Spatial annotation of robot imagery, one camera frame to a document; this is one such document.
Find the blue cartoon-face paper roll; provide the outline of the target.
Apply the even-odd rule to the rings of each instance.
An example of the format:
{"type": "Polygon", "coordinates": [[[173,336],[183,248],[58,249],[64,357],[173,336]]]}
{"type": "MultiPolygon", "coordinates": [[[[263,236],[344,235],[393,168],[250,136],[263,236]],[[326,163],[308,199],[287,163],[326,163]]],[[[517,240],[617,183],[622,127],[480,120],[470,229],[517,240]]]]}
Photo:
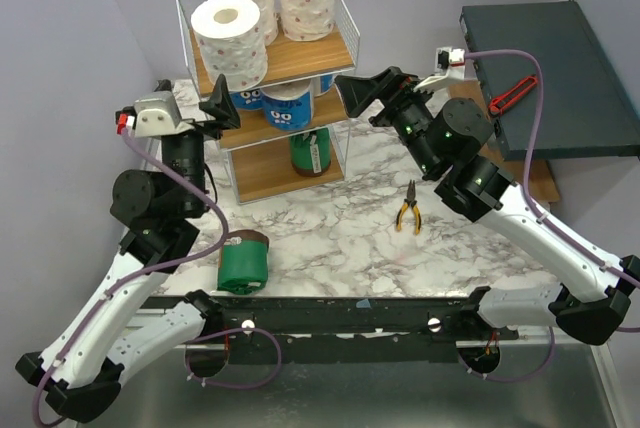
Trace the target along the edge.
{"type": "Polygon", "coordinates": [[[263,108],[263,96],[260,89],[232,93],[231,99],[238,110],[258,111],[263,108]]]}

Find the blue-bottom paper roll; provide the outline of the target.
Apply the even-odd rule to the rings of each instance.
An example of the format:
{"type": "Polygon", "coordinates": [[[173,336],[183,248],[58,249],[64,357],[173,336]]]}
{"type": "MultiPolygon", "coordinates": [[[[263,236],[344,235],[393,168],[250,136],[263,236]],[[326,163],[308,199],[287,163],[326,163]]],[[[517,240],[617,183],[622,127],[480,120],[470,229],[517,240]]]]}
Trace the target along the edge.
{"type": "Polygon", "coordinates": [[[312,121],[314,97],[310,80],[295,81],[261,89],[267,122],[281,131],[299,131],[312,121]]]}

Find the brown paper roll green base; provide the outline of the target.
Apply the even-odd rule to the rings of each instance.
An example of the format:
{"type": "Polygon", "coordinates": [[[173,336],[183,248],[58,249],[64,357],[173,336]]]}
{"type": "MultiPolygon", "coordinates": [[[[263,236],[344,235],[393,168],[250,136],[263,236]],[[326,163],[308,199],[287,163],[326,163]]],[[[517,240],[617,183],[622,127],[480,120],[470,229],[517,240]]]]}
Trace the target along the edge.
{"type": "Polygon", "coordinates": [[[293,135],[289,138],[291,165],[304,177],[319,177],[331,165],[331,139],[328,128],[293,135]]]}

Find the white wire wooden shelf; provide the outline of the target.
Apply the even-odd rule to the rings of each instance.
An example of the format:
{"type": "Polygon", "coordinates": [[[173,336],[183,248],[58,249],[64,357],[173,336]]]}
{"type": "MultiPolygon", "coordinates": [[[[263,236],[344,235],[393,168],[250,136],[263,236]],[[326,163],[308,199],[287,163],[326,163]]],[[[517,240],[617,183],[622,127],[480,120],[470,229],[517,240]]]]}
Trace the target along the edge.
{"type": "MultiPolygon", "coordinates": [[[[201,100],[213,90],[191,28],[190,18],[206,0],[176,0],[180,20],[184,60],[196,93],[201,100]]],[[[336,25],[327,37],[313,42],[294,42],[279,34],[267,47],[268,71],[263,88],[322,75],[349,73],[356,67],[360,33],[344,0],[335,0],[336,25]]],[[[341,135],[340,124],[347,120],[337,91],[315,99],[309,131],[328,129],[330,164],[324,173],[305,177],[291,164],[290,132],[270,125],[258,111],[243,111],[241,127],[226,133],[217,143],[236,200],[240,204],[270,198],[343,179],[347,171],[350,135],[341,135]]]]}

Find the plain white bottom paper roll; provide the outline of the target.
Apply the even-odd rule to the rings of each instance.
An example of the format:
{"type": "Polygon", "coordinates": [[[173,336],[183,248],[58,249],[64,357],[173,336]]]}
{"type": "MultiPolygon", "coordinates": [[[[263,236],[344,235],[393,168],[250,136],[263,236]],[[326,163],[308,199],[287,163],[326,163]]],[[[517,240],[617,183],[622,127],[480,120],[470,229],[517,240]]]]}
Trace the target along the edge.
{"type": "Polygon", "coordinates": [[[260,10],[252,0],[207,0],[190,17],[212,84],[220,75],[231,92],[257,86],[268,70],[260,10]]]}

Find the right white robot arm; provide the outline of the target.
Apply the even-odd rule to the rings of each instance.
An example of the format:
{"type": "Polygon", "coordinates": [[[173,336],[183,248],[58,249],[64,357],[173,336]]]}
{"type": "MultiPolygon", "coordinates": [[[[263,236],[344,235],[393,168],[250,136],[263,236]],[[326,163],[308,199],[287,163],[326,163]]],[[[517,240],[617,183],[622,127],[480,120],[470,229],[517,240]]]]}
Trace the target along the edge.
{"type": "Polygon", "coordinates": [[[622,324],[639,284],[639,259],[620,258],[576,235],[533,199],[514,177],[480,151],[493,133],[469,98],[447,101],[437,114],[432,91],[414,75],[389,67],[371,77],[339,75],[334,84],[350,118],[374,101],[383,108],[369,122],[393,128],[425,181],[453,212],[508,238],[557,279],[534,289],[481,288],[460,315],[460,327],[480,340],[495,328],[557,327],[589,345],[602,345],[622,324]]]}

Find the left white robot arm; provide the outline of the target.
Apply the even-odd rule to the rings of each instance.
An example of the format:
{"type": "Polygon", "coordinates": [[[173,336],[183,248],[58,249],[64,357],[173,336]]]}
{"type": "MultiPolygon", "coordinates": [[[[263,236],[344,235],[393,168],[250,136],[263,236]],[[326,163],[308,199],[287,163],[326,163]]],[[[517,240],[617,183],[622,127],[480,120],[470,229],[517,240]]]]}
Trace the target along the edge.
{"type": "Polygon", "coordinates": [[[179,303],[156,328],[123,330],[143,302],[176,269],[220,250],[230,234],[224,212],[206,190],[204,143],[241,125],[220,75],[201,102],[205,121],[185,119],[170,90],[156,89],[116,114],[117,134],[150,170],[121,172],[112,188],[110,214],[125,228],[113,261],[74,320],[47,348],[16,363],[40,405],[57,414],[52,426],[90,422],[113,403],[128,379],[174,346],[195,338],[214,341],[222,328],[206,294],[179,303]]]}

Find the red black utility knife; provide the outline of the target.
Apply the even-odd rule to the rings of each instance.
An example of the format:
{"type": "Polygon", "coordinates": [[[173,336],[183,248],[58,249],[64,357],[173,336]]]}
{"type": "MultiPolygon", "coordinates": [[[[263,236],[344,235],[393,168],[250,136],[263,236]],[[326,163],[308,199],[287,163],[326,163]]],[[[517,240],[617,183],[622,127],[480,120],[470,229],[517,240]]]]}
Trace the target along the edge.
{"type": "Polygon", "coordinates": [[[538,76],[534,74],[522,78],[509,90],[491,99],[488,105],[489,115],[501,117],[524,99],[538,83],[538,76]]]}

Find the wooden board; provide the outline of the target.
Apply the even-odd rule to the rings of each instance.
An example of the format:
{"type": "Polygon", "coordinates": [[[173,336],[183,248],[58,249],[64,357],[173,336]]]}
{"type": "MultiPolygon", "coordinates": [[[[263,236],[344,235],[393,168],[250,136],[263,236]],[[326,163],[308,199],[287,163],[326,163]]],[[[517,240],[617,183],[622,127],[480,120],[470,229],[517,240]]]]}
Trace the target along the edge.
{"type": "MultiPolygon", "coordinates": [[[[489,118],[482,91],[476,80],[451,85],[448,87],[448,93],[451,98],[472,99],[483,111],[485,117],[489,118]]],[[[524,162],[505,161],[494,136],[481,149],[480,154],[511,173],[518,183],[522,184],[524,182],[524,162]]],[[[548,208],[550,203],[560,200],[560,193],[556,188],[552,172],[545,160],[534,160],[532,162],[529,173],[529,191],[531,196],[542,203],[545,208],[548,208]]]]}

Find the dark grey flat metal box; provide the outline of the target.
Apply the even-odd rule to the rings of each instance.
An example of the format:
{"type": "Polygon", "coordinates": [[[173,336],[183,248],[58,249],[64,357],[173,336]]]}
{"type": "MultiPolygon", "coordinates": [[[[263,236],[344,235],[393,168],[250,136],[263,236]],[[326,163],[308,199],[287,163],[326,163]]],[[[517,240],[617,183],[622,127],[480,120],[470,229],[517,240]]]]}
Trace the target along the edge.
{"type": "Polygon", "coordinates": [[[475,63],[486,101],[542,70],[537,159],[636,157],[639,116],[581,7],[561,2],[469,5],[460,26],[472,52],[517,49],[535,57],[475,63]]]}

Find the yellow handled pliers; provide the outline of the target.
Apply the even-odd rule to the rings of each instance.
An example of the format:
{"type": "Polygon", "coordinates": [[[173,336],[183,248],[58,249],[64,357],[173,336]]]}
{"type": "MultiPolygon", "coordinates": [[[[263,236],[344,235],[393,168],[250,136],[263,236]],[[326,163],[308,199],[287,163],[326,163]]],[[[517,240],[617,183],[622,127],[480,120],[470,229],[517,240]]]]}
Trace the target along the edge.
{"type": "Polygon", "coordinates": [[[396,214],[394,225],[395,225],[395,230],[397,232],[400,232],[402,230],[404,215],[407,212],[411,212],[414,217],[413,234],[419,235],[422,231],[422,216],[416,201],[416,181],[415,180],[411,180],[408,183],[403,204],[396,214]]]}

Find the black metal base rail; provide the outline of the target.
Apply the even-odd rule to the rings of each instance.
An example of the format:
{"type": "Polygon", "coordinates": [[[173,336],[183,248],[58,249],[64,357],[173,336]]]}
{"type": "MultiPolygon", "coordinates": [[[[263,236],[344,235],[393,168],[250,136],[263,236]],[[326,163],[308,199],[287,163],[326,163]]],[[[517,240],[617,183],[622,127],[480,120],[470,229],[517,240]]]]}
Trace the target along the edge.
{"type": "Polygon", "coordinates": [[[454,363],[456,345],[479,347],[517,333],[492,328],[476,312],[477,298],[232,297],[197,299],[210,319],[205,333],[240,327],[259,333],[227,335],[214,361],[231,365],[338,364],[428,361],[454,363]]]}

